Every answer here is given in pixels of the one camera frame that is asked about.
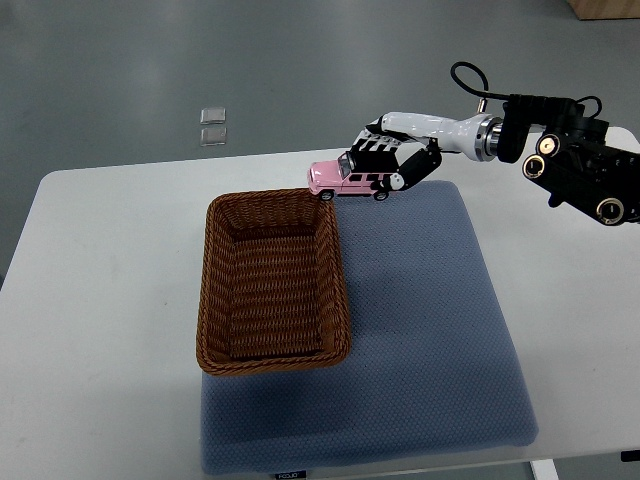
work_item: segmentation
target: toy car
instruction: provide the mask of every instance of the toy car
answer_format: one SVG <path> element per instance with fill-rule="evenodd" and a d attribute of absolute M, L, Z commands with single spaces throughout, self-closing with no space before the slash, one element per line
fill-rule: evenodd
<path fill-rule="evenodd" d="M 367 152 L 366 157 L 347 151 L 337 160 L 315 162 L 307 172 L 309 190 L 329 201 L 334 195 L 371 197 L 382 201 L 388 192 L 372 188 L 373 182 L 390 177 L 398 170 L 398 162 L 392 152 Z"/>

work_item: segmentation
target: metal screw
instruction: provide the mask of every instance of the metal screw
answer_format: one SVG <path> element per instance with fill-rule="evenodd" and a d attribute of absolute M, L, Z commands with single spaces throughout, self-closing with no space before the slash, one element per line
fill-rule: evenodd
<path fill-rule="evenodd" d="M 532 180 L 538 178 L 544 172 L 544 159 L 538 155 L 531 155 L 522 164 L 522 173 Z"/>
<path fill-rule="evenodd" d="M 538 153 L 543 155 L 553 155 L 558 149 L 559 140 L 555 135 L 547 135 L 540 140 Z"/>
<path fill-rule="evenodd" d="M 598 220 L 605 225 L 615 225 L 624 216 L 624 206 L 617 198 L 607 198 L 596 207 Z"/>
<path fill-rule="evenodd" d="M 484 113 L 486 109 L 487 109 L 487 99 L 481 98 L 480 101 L 478 102 L 478 109 L 476 110 L 476 113 Z"/>

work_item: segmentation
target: concrete floor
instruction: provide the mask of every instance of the concrete floor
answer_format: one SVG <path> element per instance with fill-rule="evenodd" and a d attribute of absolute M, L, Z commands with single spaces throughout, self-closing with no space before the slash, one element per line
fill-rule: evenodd
<path fill-rule="evenodd" d="M 458 60 L 495 91 L 598 95 L 638 136 L 638 52 L 640 20 L 579 22 L 564 0 L 0 0 L 0 275 L 51 171 L 347 146 L 392 110 L 466 118 Z M 224 146 L 199 146 L 206 106 L 227 108 Z M 557 465 L 562 480 L 640 475 L 617 455 Z"/>

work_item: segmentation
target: toy car window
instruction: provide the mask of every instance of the toy car window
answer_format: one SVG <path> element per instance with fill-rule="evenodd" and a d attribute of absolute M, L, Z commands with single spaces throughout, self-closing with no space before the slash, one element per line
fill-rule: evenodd
<path fill-rule="evenodd" d="M 340 158 L 338 158 L 338 165 L 340 166 L 340 175 L 342 178 L 347 178 L 347 175 L 351 173 L 351 162 L 349 162 L 346 153 L 343 153 Z"/>

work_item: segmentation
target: brown wicker basket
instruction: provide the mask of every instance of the brown wicker basket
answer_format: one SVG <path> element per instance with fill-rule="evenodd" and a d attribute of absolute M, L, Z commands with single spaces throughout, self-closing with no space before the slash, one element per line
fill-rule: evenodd
<path fill-rule="evenodd" d="M 333 202 L 231 193 L 207 211 L 196 357 L 213 375 L 326 367 L 351 348 Z"/>

